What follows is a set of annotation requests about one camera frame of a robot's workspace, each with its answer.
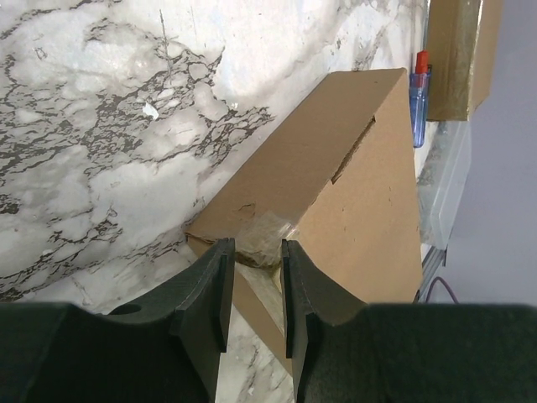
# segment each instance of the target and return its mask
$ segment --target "blue pen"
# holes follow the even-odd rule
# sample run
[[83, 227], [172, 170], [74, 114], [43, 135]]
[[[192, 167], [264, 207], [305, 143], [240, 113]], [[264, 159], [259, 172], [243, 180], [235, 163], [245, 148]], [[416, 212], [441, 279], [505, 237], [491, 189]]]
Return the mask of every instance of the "blue pen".
[[414, 147], [425, 142], [425, 123], [429, 106], [429, 54], [422, 50], [416, 58], [415, 73], [410, 75], [410, 122], [414, 135]]

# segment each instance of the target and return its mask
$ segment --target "red cap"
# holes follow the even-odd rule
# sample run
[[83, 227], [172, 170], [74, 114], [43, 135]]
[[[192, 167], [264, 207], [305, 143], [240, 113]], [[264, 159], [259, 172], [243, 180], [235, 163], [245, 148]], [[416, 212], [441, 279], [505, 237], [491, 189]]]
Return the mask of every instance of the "red cap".
[[416, 74], [425, 74], [429, 71], [429, 52], [422, 50], [416, 57]]

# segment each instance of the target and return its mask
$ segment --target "marble wall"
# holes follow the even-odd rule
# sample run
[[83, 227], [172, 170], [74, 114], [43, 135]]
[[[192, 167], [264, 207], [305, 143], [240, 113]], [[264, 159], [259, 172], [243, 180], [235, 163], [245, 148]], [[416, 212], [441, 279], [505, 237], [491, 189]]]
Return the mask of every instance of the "marble wall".
[[[2, 0], [0, 301], [106, 312], [182, 270], [185, 225], [328, 72], [411, 67], [425, 1]], [[292, 401], [233, 318], [219, 401]]]

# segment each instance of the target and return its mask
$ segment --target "cardboard box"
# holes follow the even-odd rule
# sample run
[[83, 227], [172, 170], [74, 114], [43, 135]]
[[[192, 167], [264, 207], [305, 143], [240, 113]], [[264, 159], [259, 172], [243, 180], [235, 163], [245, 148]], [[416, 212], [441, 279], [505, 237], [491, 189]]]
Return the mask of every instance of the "cardboard box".
[[490, 94], [503, 0], [431, 0], [429, 120], [469, 120]]
[[[330, 74], [208, 204], [188, 243], [202, 254], [267, 214], [293, 224], [314, 263], [360, 300], [414, 300], [420, 217], [405, 69]], [[235, 306], [290, 370], [278, 276], [236, 268]]]

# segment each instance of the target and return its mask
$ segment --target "clear plastic container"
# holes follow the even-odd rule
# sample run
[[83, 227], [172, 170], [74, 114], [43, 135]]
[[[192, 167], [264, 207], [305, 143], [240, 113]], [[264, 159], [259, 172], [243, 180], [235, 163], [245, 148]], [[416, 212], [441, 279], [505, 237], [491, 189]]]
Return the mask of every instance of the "clear plastic container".
[[418, 179], [422, 243], [447, 248], [471, 162], [470, 123], [440, 123]]

